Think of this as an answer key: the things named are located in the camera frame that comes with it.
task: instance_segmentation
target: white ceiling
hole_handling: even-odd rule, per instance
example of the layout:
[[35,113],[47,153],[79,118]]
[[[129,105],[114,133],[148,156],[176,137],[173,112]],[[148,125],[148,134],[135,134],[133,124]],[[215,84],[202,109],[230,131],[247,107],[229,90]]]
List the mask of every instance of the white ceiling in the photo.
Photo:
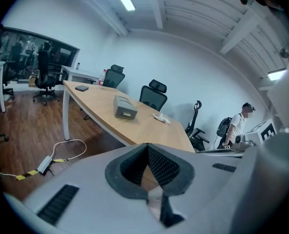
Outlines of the white ceiling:
[[289,24],[254,0],[132,0],[128,12],[120,0],[95,2],[103,11],[114,11],[122,27],[169,31],[173,26],[208,37],[212,50],[226,59],[230,52],[248,63],[256,79],[287,66],[279,51],[289,48]]

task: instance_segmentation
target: white wall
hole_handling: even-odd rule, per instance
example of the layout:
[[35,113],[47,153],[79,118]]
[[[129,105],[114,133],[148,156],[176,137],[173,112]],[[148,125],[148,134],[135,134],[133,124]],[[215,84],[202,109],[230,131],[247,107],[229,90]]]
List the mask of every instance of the white wall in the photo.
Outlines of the white wall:
[[245,130],[262,122],[266,108],[257,91],[220,58],[196,45],[154,32],[112,35],[107,42],[103,66],[125,67],[119,90],[139,99],[141,87],[152,79],[166,84],[168,100],[161,112],[184,128],[192,120],[196,100],[202,102],[195,127],[206,132],[207,147],[212,147],[220,121],[239,113],[245,102],[257,109]]
[[17,0],[2,23],[72,45],[80,49],[76,62],[81,68],[102,72],[99,54],[112,29],[80,0]]

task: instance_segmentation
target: black backpack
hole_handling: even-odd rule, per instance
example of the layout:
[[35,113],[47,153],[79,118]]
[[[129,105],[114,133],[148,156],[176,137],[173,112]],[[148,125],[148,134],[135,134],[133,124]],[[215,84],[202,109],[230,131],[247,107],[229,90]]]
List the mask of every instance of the black backpack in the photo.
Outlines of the black backpack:
[[225,134],[228,132],[231,120],[232,120],[232,118],[230,118],[230,117],[224,118],[222,120],[222,122],[219,124],[218,129],[216,131],[217,136],[219,136],[219,137],[225,136]]

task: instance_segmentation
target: white t-shirt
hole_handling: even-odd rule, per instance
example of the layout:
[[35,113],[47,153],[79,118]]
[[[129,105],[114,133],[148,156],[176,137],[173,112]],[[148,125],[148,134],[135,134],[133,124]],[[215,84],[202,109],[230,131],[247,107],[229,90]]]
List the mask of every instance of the white t-shirt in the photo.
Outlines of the white t-shirt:
[[246,119],[244,118],[243,114],[236,114],[234,117],[232,117],[230,124],[236,127],[230,138],[232,144],[234,144],[236,136],[242,134],[245,123]]

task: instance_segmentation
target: small black box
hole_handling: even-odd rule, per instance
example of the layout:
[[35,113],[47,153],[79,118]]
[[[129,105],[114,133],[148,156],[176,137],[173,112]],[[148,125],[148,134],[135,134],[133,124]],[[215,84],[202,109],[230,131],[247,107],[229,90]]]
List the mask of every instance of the small black box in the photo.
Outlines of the small black box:
[[77,86],[75,89],[78,91],[84,92],[84,91],[88,90],[88,87],[81,85],[81,86]]

